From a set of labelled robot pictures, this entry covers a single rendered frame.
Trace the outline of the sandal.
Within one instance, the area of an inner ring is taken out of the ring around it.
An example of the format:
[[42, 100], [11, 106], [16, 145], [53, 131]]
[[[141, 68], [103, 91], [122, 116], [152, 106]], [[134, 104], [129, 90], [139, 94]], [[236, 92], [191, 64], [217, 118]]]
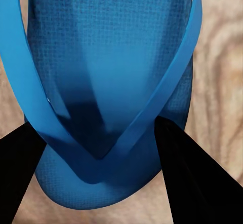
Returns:
[[24, 122], [47, 143], [35, 170], [70, 209], [116, 204], [161, 170], [157, 116], [185, 131], [201, 0], [0, 0], [0, 56]]

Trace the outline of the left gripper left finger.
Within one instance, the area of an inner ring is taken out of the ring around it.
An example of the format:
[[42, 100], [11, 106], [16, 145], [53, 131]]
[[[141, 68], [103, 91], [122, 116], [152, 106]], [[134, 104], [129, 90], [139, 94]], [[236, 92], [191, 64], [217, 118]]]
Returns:
[[0, 139], [0, 224], [12, 224], [46, 145], [30, 122]]

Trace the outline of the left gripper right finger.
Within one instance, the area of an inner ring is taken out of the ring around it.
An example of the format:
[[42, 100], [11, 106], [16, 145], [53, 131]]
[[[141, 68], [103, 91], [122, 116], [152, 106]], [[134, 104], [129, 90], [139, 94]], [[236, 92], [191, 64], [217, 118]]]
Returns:
[[154, 135], [174, 224], [243, 224], [243, 187], [175, 122]]

